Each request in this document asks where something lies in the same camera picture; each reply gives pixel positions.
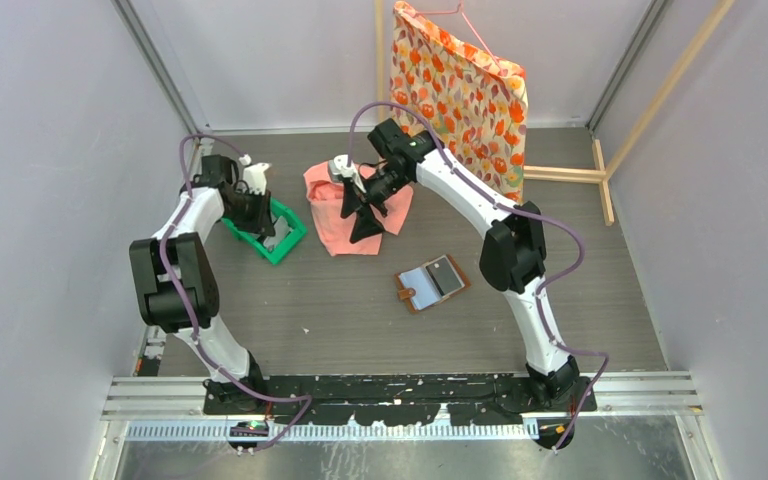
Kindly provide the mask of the black credit card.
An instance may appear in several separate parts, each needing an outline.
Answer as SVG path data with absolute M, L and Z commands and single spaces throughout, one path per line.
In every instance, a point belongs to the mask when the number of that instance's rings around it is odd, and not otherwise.
M 426 271 L 441 297 L 451 295 L 464 286 L 460 275 L 447 257 L 429 263 Z

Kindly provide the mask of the green card tray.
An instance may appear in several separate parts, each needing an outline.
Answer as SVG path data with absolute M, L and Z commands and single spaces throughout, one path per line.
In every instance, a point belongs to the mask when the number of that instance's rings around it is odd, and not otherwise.
M 272 265 L 280 264 L 307 234 L 307 228 L 289 207 L 276 199 L 270 201 L 270 214 L 274 236 L 255 235 L 239 230 L 228 219 L 222 223 L 233 238 L 250 245 L 256 253 Z

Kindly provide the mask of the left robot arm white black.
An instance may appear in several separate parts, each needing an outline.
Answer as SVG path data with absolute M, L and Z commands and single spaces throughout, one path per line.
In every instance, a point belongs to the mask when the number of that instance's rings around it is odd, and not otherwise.
M 150 238 L 129 247 L 143 321 L 183 341 L 209 372 L 207 393 L 240 412 L 258 412 L 267 389 L 253 354 L 222 320 L 219 287 L 204 243 L 214 226 L 272 236 L 267 163 L 250 156 L 209 155 L 198 173 L 185 174 L 172 216 Z

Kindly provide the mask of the brown leather card holder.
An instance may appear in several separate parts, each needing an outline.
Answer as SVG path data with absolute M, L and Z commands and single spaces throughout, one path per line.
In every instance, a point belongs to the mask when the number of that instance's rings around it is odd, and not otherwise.
M 457 270 L 464 286 L 451 295 L 441 297 L 426 271 L 426 266 L 429 263 L 445 257 L 449 259 L 449 261 Z M 463 269 L 458 265 L 455 259 L 448 254 L 441 255 L 433 260 L 424 262 L 416 268 L 397 273 L 394 275 L 394 281 L 397 288 L 398 300 L 402 302 L 408 311 L 412 314 L 418 314 L 424 310 L 446 302 L 453 296 L 466 291 L 472 286 L 471 281 L 466 276 Z

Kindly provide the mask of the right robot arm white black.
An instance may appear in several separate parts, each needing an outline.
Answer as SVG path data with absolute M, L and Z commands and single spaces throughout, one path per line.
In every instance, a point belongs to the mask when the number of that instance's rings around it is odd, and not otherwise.
M 368 139 L 382 160 L 370 176 L 362 176 L 347 155 L 327 163 L 331 180 L 344 188 L 341 216 L 355 219 L 351 242 L 383 233 L 386 201 L 408 185 L 421 185 L 444 199 L 483 238 L 479 269 L 514 314 L 532 400 L 544 410 L 558 409 L 570 398 L 580 371 L 563 344 L 544 286 L 547 248 L 539 208 L 517 204 L 481 184 L 428 131 L 410 136 L 386 120 Z

